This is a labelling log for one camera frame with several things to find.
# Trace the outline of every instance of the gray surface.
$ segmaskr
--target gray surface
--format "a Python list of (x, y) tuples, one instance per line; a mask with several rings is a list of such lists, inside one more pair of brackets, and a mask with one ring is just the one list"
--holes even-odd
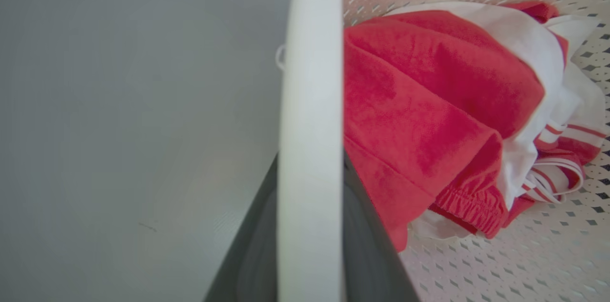
[(200, 301), (277, 150), (288, 0), (0, 0), (0, 300)]

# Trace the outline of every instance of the white loop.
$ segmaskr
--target white loop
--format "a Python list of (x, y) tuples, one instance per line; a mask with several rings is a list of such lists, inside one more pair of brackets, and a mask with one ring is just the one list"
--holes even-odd
[(285, 70), (285, 66), (284, 66), (284, 62), (281, 61), (281, 58), (283, 58), (284, 56), (284, 52), (286, 51), (286, 44), (281, 44), (277, 50), (275, 51), (275, 65), (277, 66), (277, 68), (279, 68), (282, 72), (284, 72)]

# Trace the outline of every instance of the red velvet fabric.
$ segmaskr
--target red velvet fabric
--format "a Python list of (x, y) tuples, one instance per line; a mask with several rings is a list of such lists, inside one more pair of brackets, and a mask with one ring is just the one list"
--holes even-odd
[(368, 20), (344, 45), (345, 149), (396, 249), (431, 206), (495, 235), (502, 139), (542, 99), (534, 72), (446, 11)]

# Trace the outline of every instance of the laundry basket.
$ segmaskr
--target laundry basket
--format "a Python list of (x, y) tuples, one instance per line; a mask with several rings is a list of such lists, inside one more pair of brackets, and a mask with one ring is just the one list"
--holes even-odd
[[(343, 0), (349, 27), (404, 5), (444, 0)], [(521, 0), (462, 0), (503, 4)], [(610, 0), (544, 0), (602, 22), (573, 57), (610, 96)], [(409, 237), (400, 256), (423, 301), (610, 301), (610, 142), (563, 204), (538, 203), (497, 237)]]

